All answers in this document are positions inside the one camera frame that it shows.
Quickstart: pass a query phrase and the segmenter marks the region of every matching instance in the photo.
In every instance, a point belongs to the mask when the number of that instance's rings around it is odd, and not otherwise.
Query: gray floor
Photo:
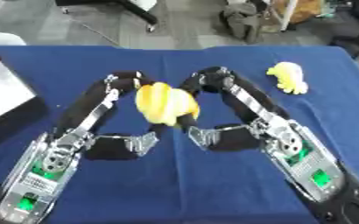
[[[225,2],[158,0],[152,13],[160,25],[155,32],[147,33],[141,19],[116,4],[73,6],[69,7],[70,14],[64,15],[53,0],[0,0],[0,32],[17,34],[29,45],[117,45],[137,49],[243,46],[244,42],[227,35],[218,22],[217,14]],[[323,46],[336,33],[345,32],[359,32],[359,23],[349,14],[340,13],[332,19],[312,19],[299,25],[297,31],[263,33],[257,44]]]

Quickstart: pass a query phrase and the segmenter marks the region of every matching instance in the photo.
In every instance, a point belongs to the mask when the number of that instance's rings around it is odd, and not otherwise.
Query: yellow sponge
[[[136,106],[149,123],[174,126],[177,117],[192,114],[197,119],[200,107],[185,90],[172,88],[163,82],[145,85],[136,93]]]

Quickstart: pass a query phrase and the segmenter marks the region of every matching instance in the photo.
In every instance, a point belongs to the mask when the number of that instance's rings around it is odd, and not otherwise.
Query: white object
[[[280,31],[287,30],[287,26],[290,24],[290,19],[292,14],[294,14],[295,8],[297,7],[298,0],[290,0],[287,7],[285,8],[285,13],[283,17],[280,17],[275,8],[271,7],[272,14],[280,22]]]
[[[155,6],[155,4],[157,4],[158,0],[130,0],[130,1],[136,4],[138,7],[142,8],[143,10],[149,11],[150,9],[152,9],[153,6]]]
[[[0,46],[25,46],[25,42],[15,34],[0,32]]]
[[[248,0],[227,0],[227,4],[246,4]]]
[[[34,92],[0,61],[0,116],[34,97]]]

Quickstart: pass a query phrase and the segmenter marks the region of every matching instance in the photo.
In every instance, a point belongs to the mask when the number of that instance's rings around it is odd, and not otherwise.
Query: chair
[[[359,35],[356,37],[335,36],[330,45],[344,48],[353,59],[359,58]]]
[[[142,18],[147,23],[148,32],[153,32],[158,24],[158,19],[154,15],[138,7],[131,0],[55,0],[55,2],[57,6],[117,3],[122,5],[127,11],[130,11],[136,16]],[[63,12],[67,14],[69,11],[66,8],[63,8]]]

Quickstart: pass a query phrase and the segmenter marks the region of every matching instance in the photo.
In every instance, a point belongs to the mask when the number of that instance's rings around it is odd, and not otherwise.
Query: black fabric strap
[[[289,115],[283,108],[275,104],[267,94],[251,82],[239,76],[237,73],[219,66],[212,66],[194,73],[192,77],[182,83],[180,88],[186,90],[194,97],[196,97],[201,90],[209,93],[220,93],[223,102],[234,110],[236,116],[238,116],[243,123],[249,124],[258,118],[258,116],[246,105],[237,100],[235,96],[224,90],[223,81],[227,77],[233,78],[236,85],[250,93],[250,95],[260,102],[268,111],[275,112],[285,119],[289,118]],[[187,132],[191,126],[197,126],[197,122],[191,115],[179,117],[178,122],[185,132]],[[240,124],[225,124],[215,127],[215,129],[237,126],[240,126]],[[239,151],[256,149],[260,146],[260,143],[261,142],[253,137],[246,128],[241,128],[221,131],[220,141],[217,144],[210,145],[208,148],[212,151]]]

